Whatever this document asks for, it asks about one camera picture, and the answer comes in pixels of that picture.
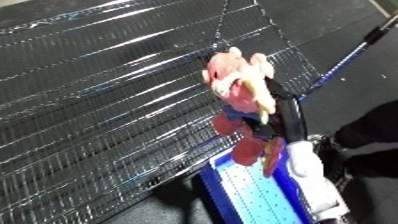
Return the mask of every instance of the black surface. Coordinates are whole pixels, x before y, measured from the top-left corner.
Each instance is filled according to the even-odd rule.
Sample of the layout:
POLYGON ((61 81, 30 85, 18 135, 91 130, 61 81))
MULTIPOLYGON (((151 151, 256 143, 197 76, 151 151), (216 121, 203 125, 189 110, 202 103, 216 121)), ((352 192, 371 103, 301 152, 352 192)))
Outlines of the black surface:
MULTIPOLYGON (((0 30, 3 223, 100 222, 233 144, 210 125, 221 103, 200 73, 223 45, 267 52, 296 93, 318 77, 251 0, 92 3, 22 3, 0 30)), ((155 196, 188 222, 178 186, 187 197, 155 196)))

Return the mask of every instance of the plush toy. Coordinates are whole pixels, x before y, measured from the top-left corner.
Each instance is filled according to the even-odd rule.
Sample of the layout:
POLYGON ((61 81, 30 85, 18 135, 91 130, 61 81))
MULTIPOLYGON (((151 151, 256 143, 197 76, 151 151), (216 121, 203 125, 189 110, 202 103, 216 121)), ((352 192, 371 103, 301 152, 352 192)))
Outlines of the plush toy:
POLYGON ((236 47, 228 52, 216 53, 207 69, 203 70, 204 81, 228 103, 223 112, 213 119, 214 129, 221 135, 231 135, 236 131, 241 131, 243 135, 232 151, 232 158, 238 164, 250 166, 264 152, 272 153, 266 141, 253 137, 244 118, 266 124, 269 114, 275 113, 275 100, 264 81, 265 77, 273 76, 274 69, 264 54, 256 53, 248 62, 236 47))

